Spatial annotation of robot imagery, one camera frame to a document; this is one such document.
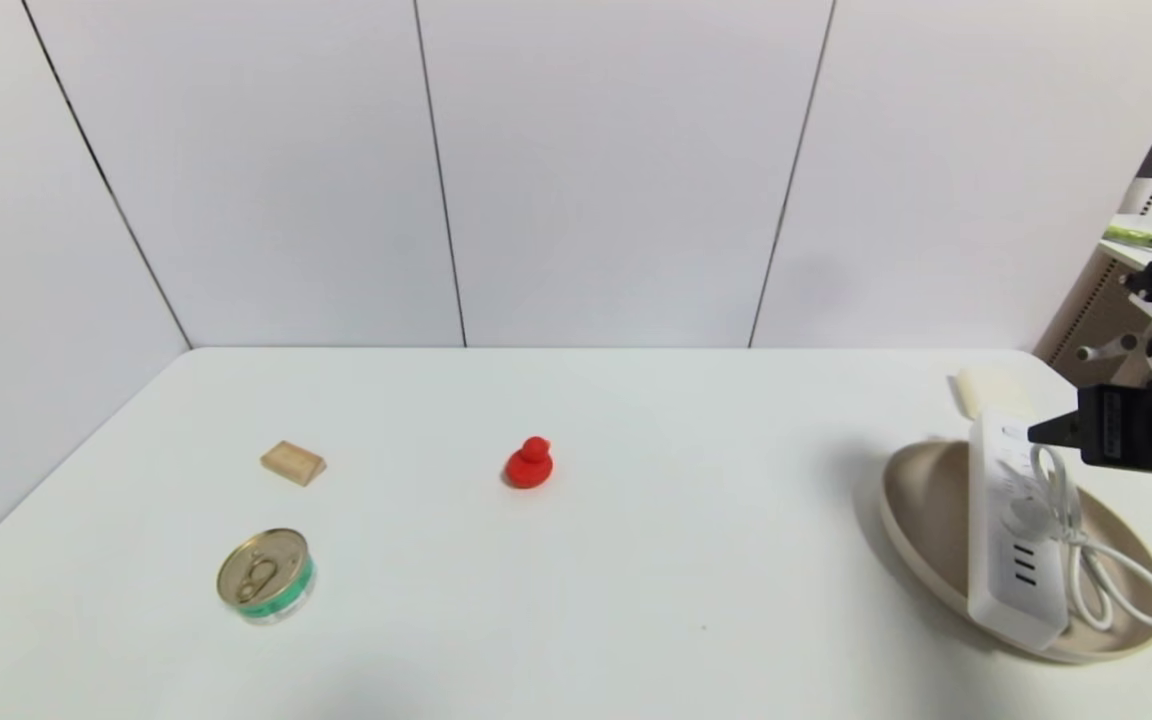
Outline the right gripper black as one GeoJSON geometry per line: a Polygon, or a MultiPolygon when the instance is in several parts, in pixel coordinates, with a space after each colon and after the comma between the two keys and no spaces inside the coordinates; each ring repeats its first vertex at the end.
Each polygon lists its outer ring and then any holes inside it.
{"type": "Polygon", "coordinates": [[[1039,420],[1030,444],[1079,448],[1089,465],[1152,473],[1152,387],[1079,389],[1079,411],[1039,420]]]}

